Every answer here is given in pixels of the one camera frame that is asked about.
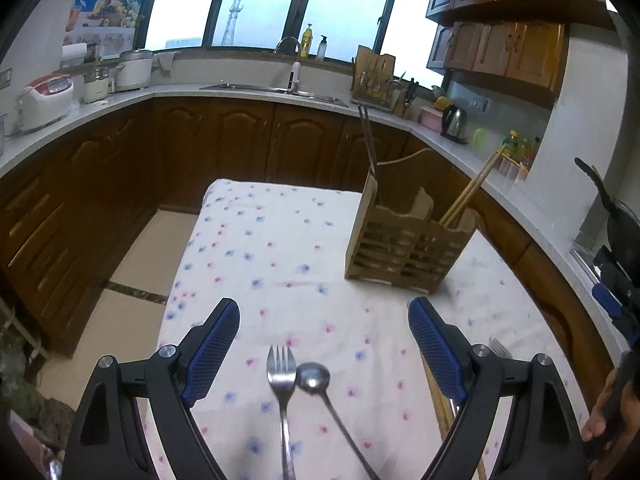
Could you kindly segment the person's right hand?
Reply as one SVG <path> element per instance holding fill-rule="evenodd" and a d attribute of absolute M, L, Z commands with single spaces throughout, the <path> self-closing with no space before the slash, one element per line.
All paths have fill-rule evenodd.
<path fill-rule="evenodd" d="M 600 437 L 606 428 L 604 408 L 608 399 L 612 396 L 614 386 L 618 376 L 618 369 L 614 368 L 606 378 L 605 385 L 600 392 L 596 404 L 589 415 L 585 426 L 582 427 L 582 440 L 588 442 L 596 437 Z M 632 381 L 627 382 L 620 395 L 620 414 L 623 419 L 622 435 L 633 438 L 638 431 L 636 409 L 638 408 L 637 398 L 634 396 Z"/>

